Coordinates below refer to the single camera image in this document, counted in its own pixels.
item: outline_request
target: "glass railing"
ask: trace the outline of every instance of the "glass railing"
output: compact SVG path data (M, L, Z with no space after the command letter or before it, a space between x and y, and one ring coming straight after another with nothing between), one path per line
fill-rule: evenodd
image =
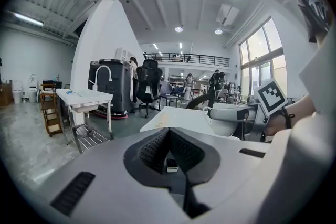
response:
M158 62L184 62L184 63L202 63L204 65L214 65L229 67L229 58L199 55L199 54L146 54L147 59Z

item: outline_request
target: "white pillar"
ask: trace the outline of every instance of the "white pillar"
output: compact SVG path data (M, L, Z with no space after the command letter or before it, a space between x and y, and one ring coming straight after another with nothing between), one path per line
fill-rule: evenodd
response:
M169 68L166 67L164 69L164 81L168 81L168 77L169 77Z

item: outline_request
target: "black vent slot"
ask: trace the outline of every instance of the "black vent slot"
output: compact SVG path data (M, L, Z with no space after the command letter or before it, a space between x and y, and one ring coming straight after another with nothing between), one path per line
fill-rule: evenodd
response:
M172 145L171 152L185 173L204 159L205 153L198 146L195 146L175 133L171 133L170 137Z
M64 215L70 216L71 212L76 207L76 204L84 195L94 178L94 174L80 172L50 205Z
M263 158L265 153L264 152L260 152L260 151L253 151L253 150L249 150L247 148L243 148L242 150L239 151L240 153L246 154L246 155L250 155L250 156L255 156L258 158Z

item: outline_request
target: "human arm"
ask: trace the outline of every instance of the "human arm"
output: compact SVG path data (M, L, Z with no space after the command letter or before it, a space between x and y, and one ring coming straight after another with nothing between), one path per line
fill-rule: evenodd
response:
M299 120L311 116L312 113L315 112L315 107L310 96L307 94L298 102L287 106L286 110L288 114L295 115L294 118L290 118L290 122L293 127ZM280 114L274 114L269 119L266 125L265 132L267 136L273 136L277 132L285 129L286 129L285 117Z

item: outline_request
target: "window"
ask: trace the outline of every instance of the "window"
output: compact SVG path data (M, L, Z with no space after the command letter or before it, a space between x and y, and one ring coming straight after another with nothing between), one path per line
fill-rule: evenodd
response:
M266 37L262 28L256 31L247 42L251 60L269 53Z
M282 44L280 36L273 20L271 19L267 23L265 23L264 28L267 33L267 38L271 51L281 48Z
M248 97L248 90L249 90L249 84L250 84L250 71L248 68L245 68L241 71L242 73L242 85L241 85L241 96L243 101L247 101Z
M240 45L242 101L275 78L287 96L287 69L281 39L272 19Z
M240 46L240 53L241 53L241 62L242 64L245 64L248 62L248 51L247 51L247 44L246 42L244 42L243 44L241 44Z
M273 77L287 96L287 69L284 55L273 59Z

